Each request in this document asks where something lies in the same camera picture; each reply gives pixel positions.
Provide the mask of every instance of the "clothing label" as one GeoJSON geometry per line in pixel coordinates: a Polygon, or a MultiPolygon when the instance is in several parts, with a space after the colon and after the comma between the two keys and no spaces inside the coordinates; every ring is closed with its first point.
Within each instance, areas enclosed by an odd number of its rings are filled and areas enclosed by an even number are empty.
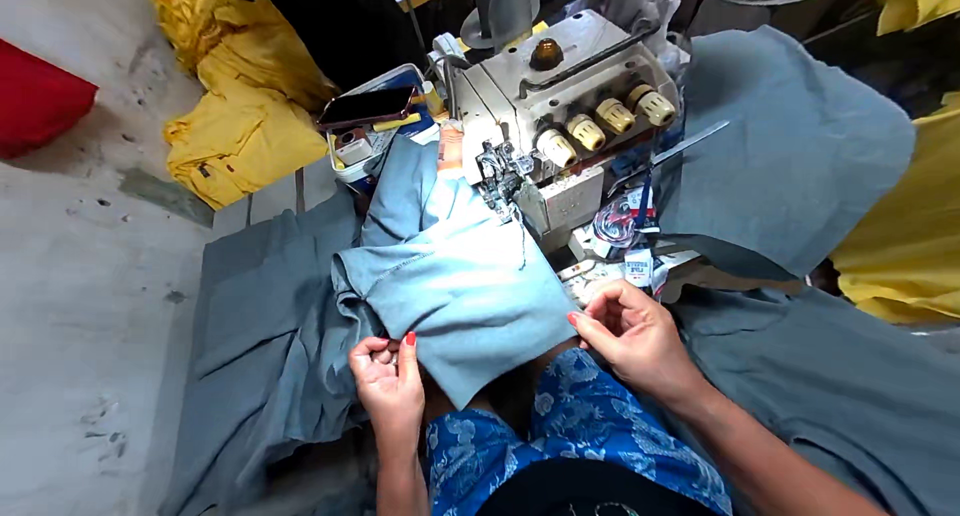
{"type": "Polygon", "coordinates": [[[650,248],[630,250],[623,257],[626,265],[625,278],[638,288],[648,288],[653,274],[654,258],[650,248]]]}

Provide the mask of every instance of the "concrete floor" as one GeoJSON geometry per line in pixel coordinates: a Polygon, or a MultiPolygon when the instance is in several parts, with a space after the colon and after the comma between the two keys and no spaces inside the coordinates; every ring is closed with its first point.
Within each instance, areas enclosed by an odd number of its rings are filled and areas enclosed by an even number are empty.
{"type": "Polygon", "coordinates": [[[0,163],[0,513],[156,511],[210,229],[118,193],[165,178],[198,101],[147,0],[0,0],[0,39],[98,85],[90,115],[0,163]]]}

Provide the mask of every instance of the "sewing machine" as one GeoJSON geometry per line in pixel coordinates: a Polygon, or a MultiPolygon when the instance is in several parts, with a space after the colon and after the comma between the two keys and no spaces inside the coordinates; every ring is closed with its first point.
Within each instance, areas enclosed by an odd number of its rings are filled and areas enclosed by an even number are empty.
{"type": "Polygon", "coordinates": [[[501,217],[519,210],[544,252],[594,217],[615,149],[675,117],[677,87],[641,43],[657,28],[630,35],[585,10],[447,69],[465,177],[501,217]]]}

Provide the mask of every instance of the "woman's left hand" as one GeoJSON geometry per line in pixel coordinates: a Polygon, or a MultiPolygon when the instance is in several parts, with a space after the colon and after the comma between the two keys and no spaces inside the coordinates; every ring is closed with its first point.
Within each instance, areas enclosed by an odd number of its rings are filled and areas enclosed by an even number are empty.
{"type": "Polygon", "coordinates": [[[365,338],[350,350],[349,364],[381,456],[390,449],[415,450],[425,402],[417,336],[408,332],[399,343],[365,338]]]}

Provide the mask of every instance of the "lap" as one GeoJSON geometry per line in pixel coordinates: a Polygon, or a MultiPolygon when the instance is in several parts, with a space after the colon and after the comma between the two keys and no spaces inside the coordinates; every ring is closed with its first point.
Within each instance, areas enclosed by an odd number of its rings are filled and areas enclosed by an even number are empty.
{"type": "Polygon", "coordinates": [[[540,376],[529,441],[484,410],[447,413],[427,426],[433,513],[474,514],[513,473],[558,457],[623,465],[718,513],[731,511],[714,467],[666,433],[586,351],[570,349],[540,376]]]}

